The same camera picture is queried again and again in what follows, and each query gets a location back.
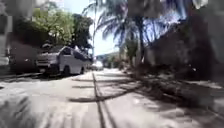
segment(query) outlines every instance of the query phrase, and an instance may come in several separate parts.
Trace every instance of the asphalt road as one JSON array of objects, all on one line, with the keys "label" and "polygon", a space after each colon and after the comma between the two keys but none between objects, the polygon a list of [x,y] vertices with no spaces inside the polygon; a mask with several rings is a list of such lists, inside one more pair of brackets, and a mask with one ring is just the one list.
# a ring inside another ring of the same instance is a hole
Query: asphalt road
[{"label": "asphalt road", "polygon": [[223,128],[224,120],[116,69],[0,82],[0,128]]}]

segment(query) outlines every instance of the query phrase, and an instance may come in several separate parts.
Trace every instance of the green foliage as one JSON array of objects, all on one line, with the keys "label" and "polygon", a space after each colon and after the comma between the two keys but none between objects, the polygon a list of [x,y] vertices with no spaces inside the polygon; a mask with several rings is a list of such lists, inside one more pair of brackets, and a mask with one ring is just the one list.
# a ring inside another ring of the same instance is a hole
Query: green foliage
[{"label": "green foliage", "polygon": [[95,8],[104,8],[101,13],[95,32],[103,29],[103,38],[107,38],[110,34],[114,34],[114,40],[118,40],[116,46],[121,49],[125,43],[125,39],[130,35],[140,37],[143,44],[144,24],[143,17],[129,17],[127,15],[127,1],[125,0],[106,0],[105,3],[95,5]]},{"label": "green foliage", "polygon": [[126,39],[125,48],[127,50],[127,56],[132,59],[136,56],[136,51],[138,48],[138,44],[136,40]]},{"label": "green foliage", "polygon": [[53,2],[35,8],[33,22],[53,36],[56,44],[71,40],[74,24],[72,14],[62,11]]},{"label": "green foliage", "polygon": [[89,44],[88,40],[91,39],[91,35],[89,33],[89,27],[93,23],[91,18],[83,17],[79,14],[73,14],[73,33],[71,46],[78,46],[79,49],[85,51],[85,49],[89,49],[92,46]]},{"label": "green foliage", "polygon": [[32,46],[41,47],[46,40],[52,40],[47,31],[36,23],[22,19],[13,22],[13,37]]}]

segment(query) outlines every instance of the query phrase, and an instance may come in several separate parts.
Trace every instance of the parked car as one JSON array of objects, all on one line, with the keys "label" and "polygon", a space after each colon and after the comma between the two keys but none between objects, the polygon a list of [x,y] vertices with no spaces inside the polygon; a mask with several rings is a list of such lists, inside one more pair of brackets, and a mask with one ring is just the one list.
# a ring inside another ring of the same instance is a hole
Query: parked car
[{"label": "parked car", "polygon": [[92,70],[101,71],[103,70],[103,63],[101,61],[96,61],[91,66]]},{"label": "parked car", "polygon": [[85,56],[79,51],[68,46],[55,46],[37,57],[36,65],[41,73],[83,74],[87,63]]}]

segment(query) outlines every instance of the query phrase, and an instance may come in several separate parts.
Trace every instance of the sidewalk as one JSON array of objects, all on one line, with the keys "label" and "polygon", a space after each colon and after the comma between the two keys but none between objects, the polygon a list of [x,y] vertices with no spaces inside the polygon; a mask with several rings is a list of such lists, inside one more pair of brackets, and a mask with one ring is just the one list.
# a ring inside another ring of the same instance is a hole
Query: sidewalk
[{"label": "sidewalk", "polygon": [[152,75],[129,75],[146,83],[147,86],[159,88],[165,94],[186,100],[190,106],[203,107],[224,116],[224,88],[217,83],[178,81]]}]

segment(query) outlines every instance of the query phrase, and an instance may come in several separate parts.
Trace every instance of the sky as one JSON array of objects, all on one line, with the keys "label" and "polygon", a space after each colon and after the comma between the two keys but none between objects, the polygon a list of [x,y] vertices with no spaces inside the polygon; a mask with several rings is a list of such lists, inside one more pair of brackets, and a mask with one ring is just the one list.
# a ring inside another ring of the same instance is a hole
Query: sky
[{"label": "sky", "polygon": [[[58,6],[66,11],[72,13],[81,14],[82,10],[91,3],[90,0],[51,0],[55,1]],[[94,19],[94,13],[89,13],[89,17]],[[90,27],[90,33],[94,32],[93,25]],[[102,31],[98,31],[95,36],[95,55],[102,55],[106,53],[111,53],[117,51],[118,49],[115,48],[115,43],[113,41],[113,35],[109,36],[106,40],[102,39]]]}]

